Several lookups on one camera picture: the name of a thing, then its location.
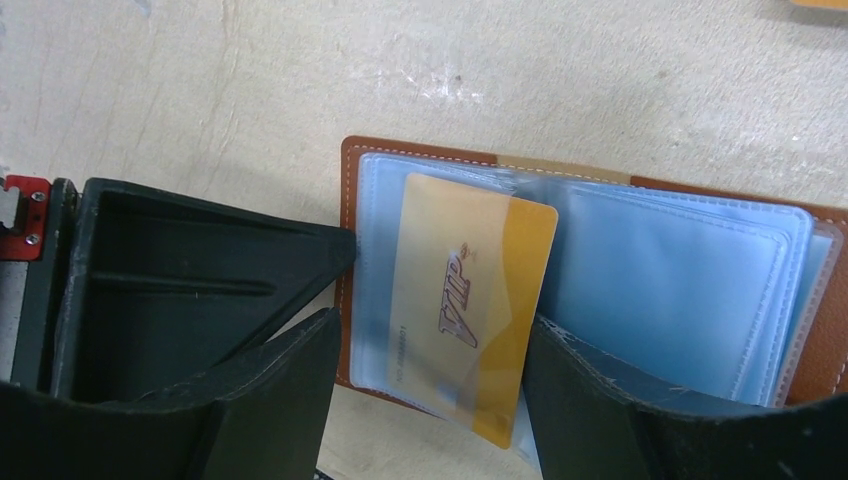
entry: silver metal piece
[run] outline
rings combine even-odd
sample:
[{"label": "silver metal piece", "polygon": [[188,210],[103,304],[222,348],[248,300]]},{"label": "silver metal piece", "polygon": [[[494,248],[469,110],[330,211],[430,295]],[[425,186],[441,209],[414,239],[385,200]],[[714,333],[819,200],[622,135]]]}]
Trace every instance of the silver metal piece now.
[{"label": "silver metal piece", "polygon": [[21,189],[9,187],[0,190],[0,226],[6,230],[14,230],[21,211]]},{"label": "silver metal piece", "polygon": [[0,381],[12,376],[29,263],[0,262]]}]

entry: yellow card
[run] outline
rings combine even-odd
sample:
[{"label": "yellow card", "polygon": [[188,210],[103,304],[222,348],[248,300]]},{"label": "yellow card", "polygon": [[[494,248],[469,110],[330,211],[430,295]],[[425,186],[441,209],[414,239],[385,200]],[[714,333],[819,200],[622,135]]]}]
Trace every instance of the yellow card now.
[{"label": "yellow card", "polygon": [[803,7],[848,9],[848,0],[792,0],[792,3]]},{"label": "yellow card", "polygon": [[407,177],[390,318],[392,389],[509,447],[556,223],[547,205]]}]

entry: black plastic part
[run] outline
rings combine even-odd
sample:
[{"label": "black plastic part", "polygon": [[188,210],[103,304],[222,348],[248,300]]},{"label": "black plastic part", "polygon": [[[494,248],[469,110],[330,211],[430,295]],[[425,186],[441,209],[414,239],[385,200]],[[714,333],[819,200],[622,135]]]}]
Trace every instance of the black plastic part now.
[{"label": "black plastic part", "polygon": [[56,316],[68,274],[77,190],[67,179],[50,187],[41,257],[27,269],[10,381],[42,392],[50,388]]},{"label": "black plastic part", "polygon": [[340,345],[323,310],[145,401],[0,383],[0,478],[312,479]]},{"label": "black plastic part", "polygon": [[752,407],[652,377],[537,320],[523,387],[546,480],[834,478],[848,396]]},{"label": "black plastic part", "polygon": [[91,179],[51,394],[133,400],[256,347],[355,258],[352,232]]}]

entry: table surface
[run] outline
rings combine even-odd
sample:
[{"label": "table surface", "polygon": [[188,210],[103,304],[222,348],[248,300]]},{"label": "table surface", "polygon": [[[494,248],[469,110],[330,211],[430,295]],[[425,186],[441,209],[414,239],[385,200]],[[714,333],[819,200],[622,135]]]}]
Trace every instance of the table surface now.
[{"label": "table surface", "polygon": [[[848,206],[846,78],[848,17],[786,0],[0,0],[0,165],[337,224],[366,134]],[[344,389],[319,466],[538,476]]]}]

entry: red bracket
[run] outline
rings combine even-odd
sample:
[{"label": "red bracket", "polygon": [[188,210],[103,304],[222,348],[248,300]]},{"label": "red bracket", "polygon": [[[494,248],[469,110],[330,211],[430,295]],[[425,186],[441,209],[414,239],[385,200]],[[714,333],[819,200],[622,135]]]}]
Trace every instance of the red bracket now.
[{"label": "red bracket", "polygon": [[47,224],[47,204],[50,201],[50,182],[45,178],[6,177],[4,190],[18,187],[27,202],[22,233],[0,235],[0,260],[31,262],[38,260],[44,248],[44,229]]}]

